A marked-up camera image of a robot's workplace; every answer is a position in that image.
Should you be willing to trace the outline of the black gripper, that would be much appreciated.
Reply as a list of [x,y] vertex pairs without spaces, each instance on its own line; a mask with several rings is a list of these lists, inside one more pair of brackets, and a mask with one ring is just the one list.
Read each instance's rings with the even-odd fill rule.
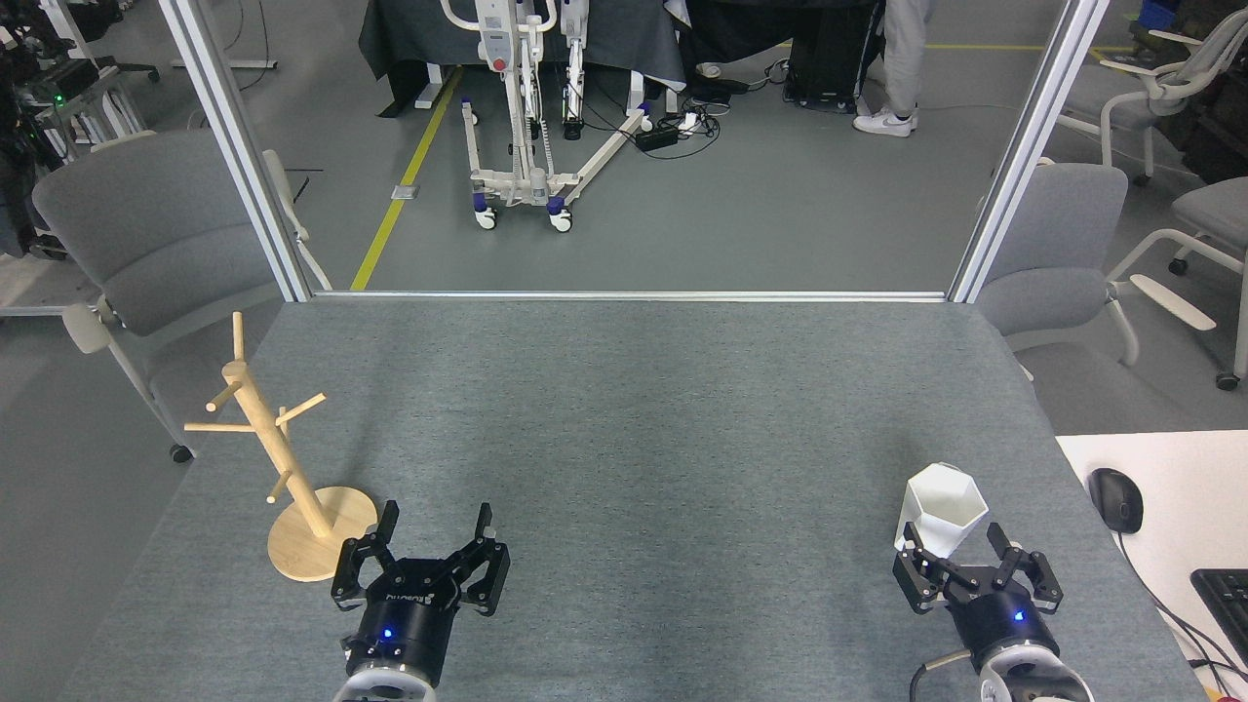
[[[948,557],[924,548],[917,525],[904,523],[902,547],[894,560],[894,577],[914,613],[931,610],[951,583],[951,617],[955,630],[970,650],[976,675],[996,650],[1012,645],[1040,645],[1060,653],[1058,645],[1035,605],[1055,613],[1065,598],[1048,560],[1040,551],[1027,551],[1011,541],[1000,523],[988,523],[987,540],[1001,560],[990,583],[976,578]],[[1033,590],[1015,581],[1016,570],[1030,578]]]
[[[458,603],[485,617],[495,615],[510,567],[509,550],[495,538],[490,503],[482,503],[473,540],[451,555],[448,568],[441,560],[406,557],[394,563],[389,542],[398,516],[401,507],[387,501],[374,530],[339,546],[331,600],[338,610],[354,610],[367,600],[357,635],[344,640],[346,672],[393,668],[441,685]],[[359,570],[369,557],[378,560],[383,572],[364,595]]]

